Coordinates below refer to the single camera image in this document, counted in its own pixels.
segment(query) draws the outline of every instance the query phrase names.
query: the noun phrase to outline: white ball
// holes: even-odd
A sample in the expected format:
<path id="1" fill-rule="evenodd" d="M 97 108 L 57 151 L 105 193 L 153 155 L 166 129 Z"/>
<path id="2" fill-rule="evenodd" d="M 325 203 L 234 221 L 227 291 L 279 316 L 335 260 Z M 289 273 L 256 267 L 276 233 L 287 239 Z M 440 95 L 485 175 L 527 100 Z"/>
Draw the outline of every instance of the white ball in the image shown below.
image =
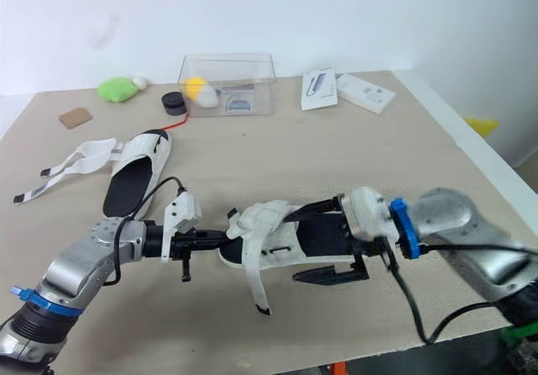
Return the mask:
<path id="1" fill-rule="evenodd" d="M 211 85 L 204 85 L 194 102 L 201 108 L 216 108 L 219 104 L 219 97 Z"/>
<path id="2" fill-rule="evenodd" d="M 148 87 L 148 82 L 143 77 L 134 77 L 131 82 L 141 91 Z"/>

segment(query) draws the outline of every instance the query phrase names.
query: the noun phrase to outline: clear plastic container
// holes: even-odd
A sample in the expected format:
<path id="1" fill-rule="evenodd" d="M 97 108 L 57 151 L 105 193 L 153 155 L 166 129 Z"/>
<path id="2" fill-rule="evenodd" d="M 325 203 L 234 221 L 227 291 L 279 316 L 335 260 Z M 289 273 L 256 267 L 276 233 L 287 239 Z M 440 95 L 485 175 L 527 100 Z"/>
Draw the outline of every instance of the clear plastic container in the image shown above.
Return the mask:
<path id="1" fill-rule="evenodd" d="M 201 80 L 188 81 L 195 77 L 208 85 Z M 187 82 L 194 90 L 187 90 Z M 251 116 L 275 113 L 274 82 L 275 68 L 270 54 L 207 54 L 185 56 L 178 85 L 193 117 Z M 197 95 L 191 99 L 187 92 Z M 216 107 L 203 108 L 197 103 L 198 96 L 214 97 L 215 93 Z"/>

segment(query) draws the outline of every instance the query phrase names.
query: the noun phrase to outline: blue ring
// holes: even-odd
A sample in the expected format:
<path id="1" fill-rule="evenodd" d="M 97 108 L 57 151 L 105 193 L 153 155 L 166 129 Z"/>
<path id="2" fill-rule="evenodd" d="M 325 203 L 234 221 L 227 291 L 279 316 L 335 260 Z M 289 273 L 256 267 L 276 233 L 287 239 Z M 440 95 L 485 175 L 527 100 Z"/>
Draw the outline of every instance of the blue ring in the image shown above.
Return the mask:
<path id="1" fill-rule="evenodd" d="M 419 239 L 407 215 L 407 204 L 403 198 L 396 198 L 390 203 L 390 209 L 398 217 L 399 227 L 403 232 L 403 240 L 409 246 L 409 258 L 418 259 L 420 257 Z"/>
<path id="2" fill-rule="evenodd" d="M 18 298 L 21 301 L 29 301 L 32 304 L 36 304 L 41 308 L 47 309 L 49 312 L 53 312 L 55 314 L 62 314 L 64 316 L 80 316 L 82 312 L 84 312 L 84 309 L 67 308 L 66 306 L 54 304 L 36 293 L 32 288 L 20 289 L 18 287 L 13 287 L 12 292 L 18 295 Z"/>

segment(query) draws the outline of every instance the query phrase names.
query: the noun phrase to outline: black roll of tape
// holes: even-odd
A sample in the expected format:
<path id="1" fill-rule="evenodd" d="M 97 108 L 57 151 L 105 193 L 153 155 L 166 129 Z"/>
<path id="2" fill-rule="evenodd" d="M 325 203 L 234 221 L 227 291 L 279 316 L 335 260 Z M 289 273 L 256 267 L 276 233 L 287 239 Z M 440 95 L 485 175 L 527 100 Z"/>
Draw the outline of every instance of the black roll of tape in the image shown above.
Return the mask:
<path id="1" fill-rule="evenodd" d="M 181 116 L 187 112 L 187 106 L 181 92 L 169 92 L 161 98 L 162 105 L 171 116 Z"/>

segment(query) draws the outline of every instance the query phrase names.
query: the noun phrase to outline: green part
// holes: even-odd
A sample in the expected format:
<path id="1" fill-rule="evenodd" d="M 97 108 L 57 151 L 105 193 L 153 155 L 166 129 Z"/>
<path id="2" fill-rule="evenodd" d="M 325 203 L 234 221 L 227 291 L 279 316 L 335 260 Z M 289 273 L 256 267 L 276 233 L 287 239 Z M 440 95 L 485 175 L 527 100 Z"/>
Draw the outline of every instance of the green part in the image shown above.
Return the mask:
<path id="1" fill-rule="evenodd" d="M 538 321 L 523 327 L 509 327 L 504 330 L 504 337 L 509 341 L 517 342 L 530 335 L 538 334 Z"/>
<path id="2" fill-rule="evenodd" d="M 132 98 L 139 89 L 127 78 L 112 78 L 98 87 L 98 95 L 108 102 L 120 103 Z"/>

